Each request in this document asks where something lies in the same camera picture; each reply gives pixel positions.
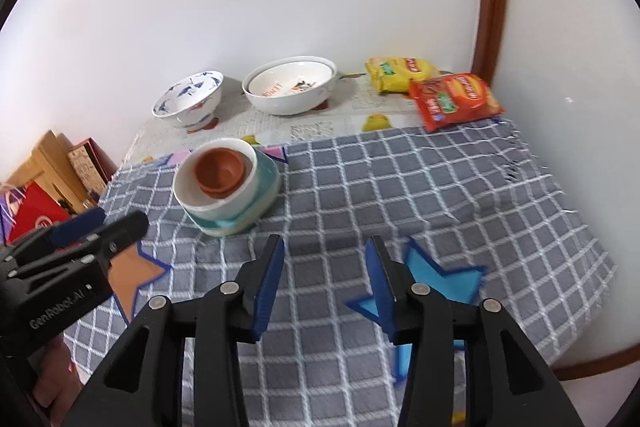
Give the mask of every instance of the human hand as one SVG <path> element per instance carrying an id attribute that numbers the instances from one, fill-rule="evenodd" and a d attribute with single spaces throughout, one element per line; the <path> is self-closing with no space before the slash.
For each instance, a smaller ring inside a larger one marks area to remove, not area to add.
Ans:
<path id="1" fill-rule="evenodd" d="M 47 344 L 40 368 L 42 372 L 33 388 L 33 397 L 41 406 L 51 406 L 51 426 L 59 427 L 82 389 L 76 367 L 71 365 L 71 352 L 62 335 Z"/>

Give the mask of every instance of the blue and white bowl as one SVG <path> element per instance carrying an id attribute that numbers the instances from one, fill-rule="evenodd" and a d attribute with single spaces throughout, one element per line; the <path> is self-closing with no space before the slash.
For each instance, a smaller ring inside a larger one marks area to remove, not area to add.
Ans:
<path id="1" fill-rule="evenodd" d="M 218 71 L 188 76 L 158 98 L 152 111 L 154 117 L 186 131 L 206 127 L 213 120 L 214 111 L 220 103 L 223 79 Z"/>

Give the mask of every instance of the blue gripper pad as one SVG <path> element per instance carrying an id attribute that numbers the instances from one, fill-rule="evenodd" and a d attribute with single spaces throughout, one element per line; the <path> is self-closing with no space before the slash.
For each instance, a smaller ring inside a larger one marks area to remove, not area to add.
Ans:
<path id="1" fill-rule="evenodd" d="M 49 240 L 54 247 L 71 245 L 104 223 L 105 213 L 99 206 L 59 223 L 51 230 Z"/>
<path id="2" fill-rule="evenodd" d="M 389 341 L 393 342 L 396 336 L 396 322 L 394 320 L 396 303 L 373 239 L 367 241 L 364 255 L 371 281 L 371 291 L 378 309 L 378 324 L 388 335 Z"/>
<path id="3" fill-rule="evenodd" d="M 271 254 L 269 264 L 265 270 L 260 289 L 255 296 L 254 301 L 254 338 L 260 339 L 260 336 L 266 331 L 271 317 L 271 310 L 276 299 L 276 291 L 280 283 L 280 275 L 284 265 L 284 241 L 279 238 Z"/>

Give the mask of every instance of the yellow snack bag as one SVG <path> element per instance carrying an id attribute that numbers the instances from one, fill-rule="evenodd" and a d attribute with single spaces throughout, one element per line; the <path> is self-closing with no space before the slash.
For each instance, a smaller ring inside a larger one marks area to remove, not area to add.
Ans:
<path id="1" fill-rule="evenodd" d="M 423 58 L 370 58 L 364 65 L 376 91 L 409 92 L 409 82 L 440 76 L 440 71 Z"/>

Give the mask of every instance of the packaged food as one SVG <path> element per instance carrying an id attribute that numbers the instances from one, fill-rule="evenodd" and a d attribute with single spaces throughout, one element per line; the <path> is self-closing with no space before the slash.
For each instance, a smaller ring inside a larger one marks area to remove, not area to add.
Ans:
<path id="1" fill-rule="evenodd" d="M 409 94 L 417 103 L 429 132 L 452 123 L 470 122 L 504 113 L 485 81 L 470 73 L 412 80 Z"/>
<path id="2" fill-rule="evenodd" d="M 409 92 L 411 80 L 440 76 L 440 71 L 423 58 L 370 58 L 365 64 L 377 92 Z"/>

